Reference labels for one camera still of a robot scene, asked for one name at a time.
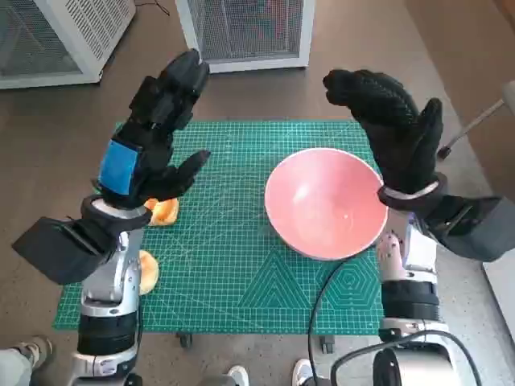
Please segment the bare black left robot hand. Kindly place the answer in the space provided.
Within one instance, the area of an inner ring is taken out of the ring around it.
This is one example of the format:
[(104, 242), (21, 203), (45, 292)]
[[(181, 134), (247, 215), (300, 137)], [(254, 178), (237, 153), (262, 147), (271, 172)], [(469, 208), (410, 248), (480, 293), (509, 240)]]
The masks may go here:
[(101, 161), (97, 189), (107, 204), (134, 209), (148, 199), (179, 198), (192, 186), (210, 153), (200, 150), (174, 166), (172, 142), (175, 131), (191, 121), (208, 75), (208, 64), (191, 49), (158, 76), (144, 78)]

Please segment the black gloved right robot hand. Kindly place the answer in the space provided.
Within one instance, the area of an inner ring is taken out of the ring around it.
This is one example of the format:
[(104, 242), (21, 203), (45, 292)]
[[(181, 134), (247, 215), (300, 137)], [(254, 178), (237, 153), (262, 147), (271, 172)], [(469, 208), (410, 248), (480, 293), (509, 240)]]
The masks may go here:
[(398, 80), (365, 69), (333, 69), (323, 85), (328, 102), (348, 108), (365, 131), (389, 189), (412, 195), (436, 180), (436, 152), (443, 133), (439, 98), (431, 98), (420, 110)]

